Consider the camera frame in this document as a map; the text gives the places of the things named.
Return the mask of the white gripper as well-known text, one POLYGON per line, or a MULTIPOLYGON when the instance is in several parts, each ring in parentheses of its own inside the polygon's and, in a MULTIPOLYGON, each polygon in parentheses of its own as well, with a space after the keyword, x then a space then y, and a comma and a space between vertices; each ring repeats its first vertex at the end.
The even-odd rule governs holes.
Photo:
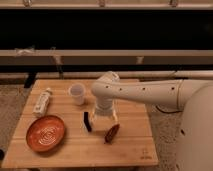
MULTIPOLYGON (((114 126, 119 125, 118 117, 114 112, 114 102, 112 99, 97 99, 95 103, 95 113, 101 116, 111 116, 114 121, 114 126)), ((92 130, 94 129, 95 122, 97 121, 97 115, 93 113, 90 117, 90 125, 92 130)))

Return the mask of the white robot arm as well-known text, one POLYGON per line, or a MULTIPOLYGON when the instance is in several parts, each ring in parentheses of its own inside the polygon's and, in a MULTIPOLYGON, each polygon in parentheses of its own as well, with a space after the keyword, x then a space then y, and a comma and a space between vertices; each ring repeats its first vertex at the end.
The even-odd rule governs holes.
POLYGON ((175 171, 213 171, 213 80, 121 82, 109 71, 95 80, 94 114, 111 116, 122 99, 180 110, 175 171))

